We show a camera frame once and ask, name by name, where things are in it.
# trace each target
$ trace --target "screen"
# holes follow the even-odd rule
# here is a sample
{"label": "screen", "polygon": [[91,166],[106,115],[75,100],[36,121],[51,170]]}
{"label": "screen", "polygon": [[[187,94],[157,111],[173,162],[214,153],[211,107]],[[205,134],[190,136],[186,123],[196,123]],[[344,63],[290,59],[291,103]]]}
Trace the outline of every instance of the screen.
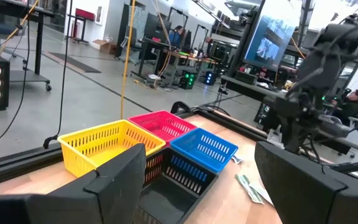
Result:
{"label": "screen", "polygon": [[299,18],[287,0],[266,0],[248,45],[244,60],[255,66],[277,70]]}

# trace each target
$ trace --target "concrete floor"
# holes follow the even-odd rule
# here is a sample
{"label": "concrete floor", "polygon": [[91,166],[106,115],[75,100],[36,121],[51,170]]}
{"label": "concrete floor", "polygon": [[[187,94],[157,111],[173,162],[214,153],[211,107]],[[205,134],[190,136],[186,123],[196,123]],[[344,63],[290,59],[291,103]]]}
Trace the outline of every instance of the concrete floor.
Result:
{"label": "concrete floor", "polygon": [[[31,24],[30,69],[34,69],[36,35],[36,26]],[[45,27],[43,40],[43,51],[65,53],[65,41],[62,34]],[[12,50],[11,48],[15,48],[18,41],[19,37],[13,38],[8,42],[7,47]],[[26,57],[26,35],[19,44],[16,53]],[[83,44],[69,42],[68,54],[102,73],[80,74],[66,69],[63,123],[60,134],[120,119],[121,97],[119,94],[121,94],[124,64],[115,60],[112,55],[101,54],[98,50]],[[20,70],[21,67],[21,59],[11,60],[11,68]],[[138,67],[129,64],[128,71],[137,69]],[[63,67],[59,63],[42,56],[41,75],[50,79],[53,90],[47,92],[43,83],[26,84],[22,108],[10,130],[0,139],[0,157],[40,147],[45,138],[56,134],[62,92],[62,73]],[[217,97],[218,88],[218,85],[206,86],[202,83],[195,83],[192,90],[179,89],[167,93],[163,90],[153,91],[142,88],[134,83],[132,77],[128,77],[124,118],[148,111],[169,111],[172,104],[179,100],[189,106],[211,103]],[[9,107],[6,111],[0,111],[0,135],[16,112],[21,98],[21,90],[22,84],[11,83]],[[234,91],[229,91],[229,94],[224,96],[221,102],[221,108],[225,109],[232,117],[253,126],[256,125],[253,119],[259,105],[260,102]],[[318,147],[318,152],[322,157],[333,162],[358,161],[357,151],[354,151],[356,154],[354,159],[350,159],[349,156],[339,157],[335,151],[323,146]]]}

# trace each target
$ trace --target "floor mat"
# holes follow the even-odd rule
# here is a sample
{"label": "floor mat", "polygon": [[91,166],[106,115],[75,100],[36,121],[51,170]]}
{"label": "floor mat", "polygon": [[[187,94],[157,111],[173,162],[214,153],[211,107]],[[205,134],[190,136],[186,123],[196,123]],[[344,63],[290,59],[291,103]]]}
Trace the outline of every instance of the floor mat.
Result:
{"label": "floor mat", "polygon": [[[65,60],[65,55],[64,54],[60,54],[60,53],[53,53],[53,52],[49,52],[50,55],[53,55],[54,57],[62,60],[64,62]],[[67,56],[67,63],[69,63],[70,65],[79,68],[80,70],[87,72],[87,73],[101,73],[99,70],[94,69],[90,66],[85,65],[84,63],[81,63],[75,59],[73,59],[70,56]]]}

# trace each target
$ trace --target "cardboard box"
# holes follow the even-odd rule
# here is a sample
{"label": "cardboard box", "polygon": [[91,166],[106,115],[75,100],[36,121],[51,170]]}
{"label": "cardboard box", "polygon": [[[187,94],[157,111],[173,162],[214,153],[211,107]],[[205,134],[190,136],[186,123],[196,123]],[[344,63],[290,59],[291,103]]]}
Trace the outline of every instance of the cardboard box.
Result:
{"label": "cardboard box", "polygon": [[105,54],[115,55],[117,50],[117,44],[107,42],[105,40],[94,40],[93,43],[100,45],[99,51]]}

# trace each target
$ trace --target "red basket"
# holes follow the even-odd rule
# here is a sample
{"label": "red basket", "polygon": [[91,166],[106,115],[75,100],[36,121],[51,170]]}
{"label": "red basket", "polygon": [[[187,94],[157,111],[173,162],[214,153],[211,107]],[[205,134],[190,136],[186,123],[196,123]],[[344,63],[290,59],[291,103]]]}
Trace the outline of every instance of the red basket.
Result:
{"label": "red basket", "polygon": [[128,118],[130,122],[144,128],[169,142],[197,127],[167,111],[156,111]]}

